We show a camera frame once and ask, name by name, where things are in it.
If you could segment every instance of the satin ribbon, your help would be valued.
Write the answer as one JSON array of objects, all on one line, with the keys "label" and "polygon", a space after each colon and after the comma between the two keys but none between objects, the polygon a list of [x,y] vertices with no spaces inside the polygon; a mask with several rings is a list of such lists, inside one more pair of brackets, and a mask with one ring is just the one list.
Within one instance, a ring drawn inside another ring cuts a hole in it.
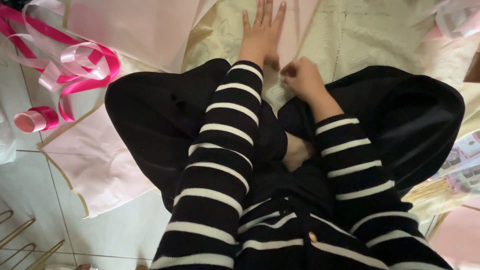
[{"label": "satin ribbon", "polygon": [[[13,10],[0,4],[0,33],[8,37],[18,50],[24,55],[20,57],[2,45],[9,56],[20,64],[33,67],[40,71],[38,82],[50,91],[56,91],[67,86],[60,94],[58,102],[59,113],[67,122],[73,122],[73,117],[67,115],[62,107],[63,97],[107,86],[120,71],[120,62],[115,53],[94,42],[80,42],[47,24],[26,15],[30,5],[37,5],[64,15],[65,5],[57,0],[33,0],[23,8],[22,12]],[[1,17],[25,25],[29,34],[17,34],[10,25]],[[44,51],[50,59],[38,59],[29,47],[20,39],[24,38]],[[49,38],[70,45],[61,48]],[[77,53],[80,48],[89,48],[91,53],[87,56]]]},{"label": "satin ribbon", "polygon": [[32,133],[58,126],[59,117],[52,108],[40,106],[16,114],[13,117],[13,122],[24,133]]}]

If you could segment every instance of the gold button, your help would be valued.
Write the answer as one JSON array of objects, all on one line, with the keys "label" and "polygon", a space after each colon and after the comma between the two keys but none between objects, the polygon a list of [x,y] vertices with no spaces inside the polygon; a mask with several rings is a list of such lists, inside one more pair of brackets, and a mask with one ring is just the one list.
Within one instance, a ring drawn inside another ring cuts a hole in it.
[{"label": "gold button", "polygon": [[312,242],[316,243],[316,242],[318,241],[318,240],[317,240],[317,236],[316,236],[314,233],[309,232],[309,233],[308,233],[308,236],[310,237],[310,240],[311,240]]}]

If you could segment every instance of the cardigan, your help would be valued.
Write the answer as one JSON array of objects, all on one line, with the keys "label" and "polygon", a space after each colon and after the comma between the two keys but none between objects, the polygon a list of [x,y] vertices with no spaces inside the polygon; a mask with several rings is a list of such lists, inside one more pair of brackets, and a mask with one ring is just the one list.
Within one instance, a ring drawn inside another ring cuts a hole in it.
[{"label": "cardigan", "polygon": [[293,193],[244,205],[262,86],[262,69],[238,61],[212,95],[150,269],[451,269],[355,117],[315,125],[334,216]]}]

